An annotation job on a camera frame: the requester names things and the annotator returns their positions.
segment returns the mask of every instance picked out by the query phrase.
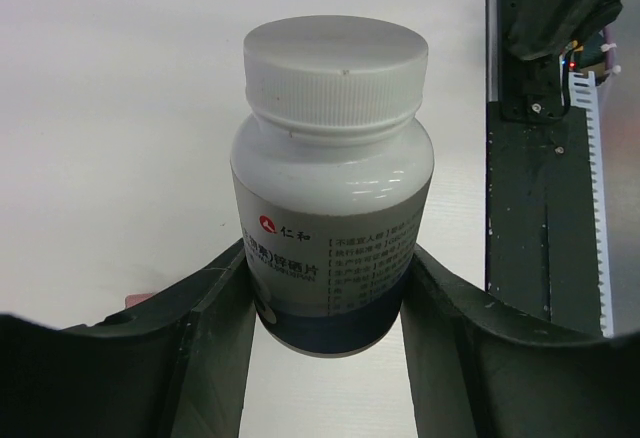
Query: bottle label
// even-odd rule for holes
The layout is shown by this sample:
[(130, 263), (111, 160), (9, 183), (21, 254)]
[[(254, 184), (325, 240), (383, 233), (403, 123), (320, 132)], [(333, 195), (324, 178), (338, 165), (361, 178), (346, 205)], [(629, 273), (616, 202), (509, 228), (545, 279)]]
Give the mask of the bottle label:
[(339, 317), (353, 322), (354, 312), (398, 295), (429, 183), (395, 206), (350, 216), (293, 212), (263, 200), (235, 176), (234, 185), (256, 305), (265, 324), (300, 317), (315, 329), (314, 318), (334, 317), (330, 322), (343, 328), (345, 320)]

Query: pink object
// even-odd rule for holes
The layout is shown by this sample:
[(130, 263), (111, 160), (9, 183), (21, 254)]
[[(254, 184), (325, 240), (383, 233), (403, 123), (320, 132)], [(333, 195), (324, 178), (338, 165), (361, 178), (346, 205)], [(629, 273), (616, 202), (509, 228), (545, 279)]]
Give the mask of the pink object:
[(129, 295), (124, 299), (124, 307), (131, 308), (142, 303), (144, 300), (151, 298), (155, 293), (142, 293), (140, 295)]

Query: brand logo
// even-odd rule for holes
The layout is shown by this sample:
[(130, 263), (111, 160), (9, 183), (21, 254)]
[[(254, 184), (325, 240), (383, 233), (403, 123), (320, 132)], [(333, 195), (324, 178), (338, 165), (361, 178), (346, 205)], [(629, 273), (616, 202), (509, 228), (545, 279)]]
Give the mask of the brand logo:
[(262, 215), (260, 217), (260, 226), (262, 226), (262, 229), (267, 233), (271, 233), (271, 234), (277, 233), (276, 225), (273, 223), (273, 220), (271, 220), (271, 218), (269, 218), (268, 216)]

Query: pill bottle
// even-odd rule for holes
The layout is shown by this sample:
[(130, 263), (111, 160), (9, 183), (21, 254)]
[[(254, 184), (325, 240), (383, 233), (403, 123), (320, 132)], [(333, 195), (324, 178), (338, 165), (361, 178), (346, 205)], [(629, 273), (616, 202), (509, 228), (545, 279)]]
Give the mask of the pill bottle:
[(427, 57), (417, 33), (348, 16), (245, 38), (238, 211), (260, 319), (298, 351), (356, 353), (398, 316), (433, 174)]

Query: bottle cap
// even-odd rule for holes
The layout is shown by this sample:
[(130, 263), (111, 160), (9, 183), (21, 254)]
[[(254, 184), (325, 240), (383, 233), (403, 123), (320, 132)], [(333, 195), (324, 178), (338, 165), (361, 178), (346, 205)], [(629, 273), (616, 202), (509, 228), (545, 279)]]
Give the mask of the bottle cap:
[(247, 100), (297, 129), (386, 128), (422, 103), (428, 46), (399, 25), (308, 16), (262, 25), (244, 41)]

